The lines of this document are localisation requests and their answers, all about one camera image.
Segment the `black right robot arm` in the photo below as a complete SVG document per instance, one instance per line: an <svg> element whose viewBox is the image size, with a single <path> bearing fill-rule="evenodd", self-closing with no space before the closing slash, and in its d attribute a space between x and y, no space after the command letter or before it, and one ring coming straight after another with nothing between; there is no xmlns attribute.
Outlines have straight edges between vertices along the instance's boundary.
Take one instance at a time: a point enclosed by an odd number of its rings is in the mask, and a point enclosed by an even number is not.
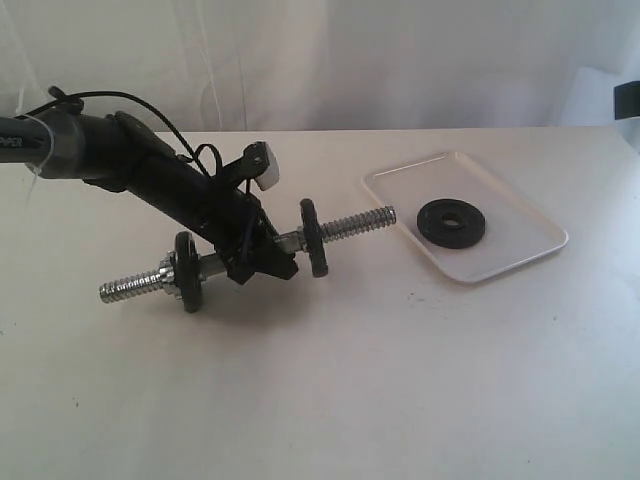
<svg viewBox="0 0 640 480"><path fill-rule="evenodd" d="M640 81L620 84L613 89L614 119L627 120L640 116Z"/></svg>

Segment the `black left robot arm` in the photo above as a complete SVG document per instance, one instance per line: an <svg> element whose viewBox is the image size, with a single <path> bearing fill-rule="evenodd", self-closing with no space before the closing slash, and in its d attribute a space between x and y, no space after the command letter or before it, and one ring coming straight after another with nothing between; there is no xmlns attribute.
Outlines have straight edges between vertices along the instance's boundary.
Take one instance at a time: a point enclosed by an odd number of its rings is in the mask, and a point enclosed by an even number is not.
<svg viewBox="0 0 640 480"><path fill-rule="evenodd" d="M258 198L240 188L254 181L267 190L278 182L277 162L264 141L208 176L129 114L100 118L53 108L33 118L2 118L1 160L43 179L130 192L211 243L239 284L256 273L289 280L298 271Z"/></svg>

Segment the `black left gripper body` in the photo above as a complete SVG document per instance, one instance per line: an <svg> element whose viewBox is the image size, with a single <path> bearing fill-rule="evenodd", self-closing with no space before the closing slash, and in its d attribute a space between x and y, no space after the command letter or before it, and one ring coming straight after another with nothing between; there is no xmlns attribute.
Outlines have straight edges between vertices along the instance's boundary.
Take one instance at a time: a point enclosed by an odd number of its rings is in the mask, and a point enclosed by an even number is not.
<svg viewBox="0 0 640 480"><path fill-rule="evenodd" d="M254 181L232 187L219 176L229 163L217 163L215 173L207 175L192 168L194 162L184 155L169 158L169 217L224 255L251 239L253 225L261 215L260 201L249 189L240 188Z"/></svg>

